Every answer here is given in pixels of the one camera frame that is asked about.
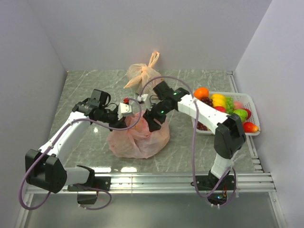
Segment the red fake strawberry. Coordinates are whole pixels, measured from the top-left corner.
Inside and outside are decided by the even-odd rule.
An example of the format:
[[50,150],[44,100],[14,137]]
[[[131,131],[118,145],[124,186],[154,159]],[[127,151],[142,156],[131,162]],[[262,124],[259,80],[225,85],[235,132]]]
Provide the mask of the red fake strawberry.
[[225,107],[222,107],[222,106],[215,106],[214,109],[220,111],[220,112],[223,112],[223,113],[226,113],[226,109]]

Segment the red yellow fake pear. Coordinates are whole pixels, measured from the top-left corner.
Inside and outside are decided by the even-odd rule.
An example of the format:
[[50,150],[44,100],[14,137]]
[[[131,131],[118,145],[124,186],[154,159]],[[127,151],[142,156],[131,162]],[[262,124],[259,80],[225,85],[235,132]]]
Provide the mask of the red yellow fake pear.
[[260,131],[259,127],[252,122],[244,122],[243,129],[245,133],[257,133]]

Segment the yellow fake banana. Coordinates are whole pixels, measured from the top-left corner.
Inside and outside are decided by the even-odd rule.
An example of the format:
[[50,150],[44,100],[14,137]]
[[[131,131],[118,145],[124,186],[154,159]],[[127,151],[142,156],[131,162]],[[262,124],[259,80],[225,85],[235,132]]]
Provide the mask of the yellow fake banana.
[[216,107],[216,106],[221,106],[221,107],[224,107],[224,108],[227,107],[226,97],[224,95],[213,94],[210,98],[212,99],[212,103],[213,103],[214,107]]

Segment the white plastic fruit basket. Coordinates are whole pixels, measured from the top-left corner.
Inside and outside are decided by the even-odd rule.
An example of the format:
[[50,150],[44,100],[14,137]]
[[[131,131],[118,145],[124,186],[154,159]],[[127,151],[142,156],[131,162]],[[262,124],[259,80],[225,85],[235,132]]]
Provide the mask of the white plastic fruit basket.
[[245,134],[256,136],[260,133],[260,123],[252,98],[247,94],[210,92],[208,101],[212,107],[227,114],[238,114],[244,126]]

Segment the green fake guava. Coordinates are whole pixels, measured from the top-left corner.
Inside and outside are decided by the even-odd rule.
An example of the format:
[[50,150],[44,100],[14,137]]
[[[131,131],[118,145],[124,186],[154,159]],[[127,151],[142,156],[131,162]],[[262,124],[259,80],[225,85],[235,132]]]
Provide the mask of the green fake guava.
[[234,110],[233,112],[234,114],[237,114],[240,119],[241,119],[241,122],[244,122],[247,117],[248,117],[248,112],[244,109],[237,109],[237,110]]

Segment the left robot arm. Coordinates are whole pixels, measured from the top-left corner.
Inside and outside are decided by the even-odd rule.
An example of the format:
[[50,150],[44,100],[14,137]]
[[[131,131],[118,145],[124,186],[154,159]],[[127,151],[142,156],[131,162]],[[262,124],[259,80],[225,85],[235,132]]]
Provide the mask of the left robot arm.
[[126,114],[132,113],[127,101],[108,109],[111,96],[101,90],[93,90],[91,96],[74,105],[64,125],[38,150],[29,150],[25,156],[26,175],[23,182],[52,193],[64,186],[76,185],[90,191],[95,187],[95,171],[78,165],[65,168],[72,149],[80,141],[84,131],[92,124],[105,123],[110,130],[126,128]]

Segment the tied beige plastic bag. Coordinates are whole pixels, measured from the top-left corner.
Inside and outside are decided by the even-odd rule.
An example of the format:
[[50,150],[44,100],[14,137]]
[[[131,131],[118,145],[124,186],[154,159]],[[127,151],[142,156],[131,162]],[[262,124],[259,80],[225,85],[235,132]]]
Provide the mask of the tied beige plastic bag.
[[133,64],[127,70],[128,83],[124,88],[132,89],[136,94],[154,94],[153,88],[163,81],[161,74],[154,69],[160,53],[154,51],[149,64]]

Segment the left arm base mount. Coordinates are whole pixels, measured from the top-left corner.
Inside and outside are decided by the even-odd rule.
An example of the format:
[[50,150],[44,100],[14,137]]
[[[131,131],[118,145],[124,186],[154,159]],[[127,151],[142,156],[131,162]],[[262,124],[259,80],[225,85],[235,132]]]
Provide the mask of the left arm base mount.
[[111,185],[111,177],[97,176],[94,177],[93,183],[90,184],[74,184],[67,187],[68,192],[77,193],[77,202],[80,205],[94,205],[100,193],[105,193],[112,200],[109,192]]

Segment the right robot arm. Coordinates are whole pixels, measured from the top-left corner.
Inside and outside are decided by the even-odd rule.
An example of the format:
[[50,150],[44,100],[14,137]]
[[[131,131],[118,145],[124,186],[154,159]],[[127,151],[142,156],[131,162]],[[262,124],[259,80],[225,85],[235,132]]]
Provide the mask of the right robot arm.
[[207,188],[221,189],[226,184],[225,177],[230,172],[234,154],[246,142],[240,117],[208,106],[184,88],[173,90],[164,81],[154,87],[153,91],[159,99],[156,104],[150,101],[149,94],[141,93],[138,97],[138,101],[146,105],[143,116],[151,132],[159,130],[167,113],[176,110],[204,124],[214,134],[216,158],[208,174]]

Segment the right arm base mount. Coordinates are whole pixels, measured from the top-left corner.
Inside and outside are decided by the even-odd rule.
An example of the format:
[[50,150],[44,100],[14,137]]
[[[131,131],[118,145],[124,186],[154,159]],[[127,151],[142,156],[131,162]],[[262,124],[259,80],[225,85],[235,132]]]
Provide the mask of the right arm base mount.
[[[199,191],[210,193],[217,185],[219,179],[213,174],[195,176],[196,184]],[[235,175],[227,174],[216,187],[215,191],[207,197],[208,203],[212,207],[221,207],[226,205],[234,196],[237,190],[237,179]]]

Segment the orange fake orange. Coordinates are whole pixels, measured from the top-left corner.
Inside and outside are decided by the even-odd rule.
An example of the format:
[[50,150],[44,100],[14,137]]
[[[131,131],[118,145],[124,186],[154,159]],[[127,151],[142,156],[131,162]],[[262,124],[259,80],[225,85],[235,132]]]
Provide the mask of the orange fake orange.
[[194,97],[202,100],[205,98],[209,98],[209,90],[206,87],[200,87],[194,91]]

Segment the pink plastic bag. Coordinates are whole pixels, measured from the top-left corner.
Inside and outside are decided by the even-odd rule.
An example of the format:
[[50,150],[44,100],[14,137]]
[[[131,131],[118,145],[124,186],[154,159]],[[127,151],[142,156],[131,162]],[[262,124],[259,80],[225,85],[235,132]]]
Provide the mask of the pink plastic bag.
[[161,129],[150,132],[142,114],[136,113],[125,119],[127,126],[139,122],[125,131],[112,131],[107,137],[109,149],[120,158],[148,159],[162,150],[170,139],[169,123],[166,120]]

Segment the green grape bunch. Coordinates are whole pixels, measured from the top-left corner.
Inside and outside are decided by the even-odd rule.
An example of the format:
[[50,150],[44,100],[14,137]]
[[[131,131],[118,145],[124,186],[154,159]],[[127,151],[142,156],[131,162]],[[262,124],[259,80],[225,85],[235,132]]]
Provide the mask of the green grape bunch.
[[230,96],[226,96],[226,113],[231,115],[235,110],[234,100]]

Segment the dark red grape bunch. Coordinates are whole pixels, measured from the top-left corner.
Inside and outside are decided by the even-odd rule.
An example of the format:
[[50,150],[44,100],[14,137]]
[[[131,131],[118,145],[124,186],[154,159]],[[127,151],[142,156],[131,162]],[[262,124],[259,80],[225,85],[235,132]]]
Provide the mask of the dark red grape bunch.
[[213,107],[213,100],[209,97],[202,98],[201,100],[203,103],[207,104],[210,107]]

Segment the pink fake peach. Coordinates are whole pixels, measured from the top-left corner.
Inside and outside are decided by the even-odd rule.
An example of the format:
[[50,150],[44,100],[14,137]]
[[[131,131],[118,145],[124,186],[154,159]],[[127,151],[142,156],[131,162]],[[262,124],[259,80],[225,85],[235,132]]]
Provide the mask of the pink fake peach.
[[244,105],[240,101],[234,101],[233,105],[235,110],[244,108]]

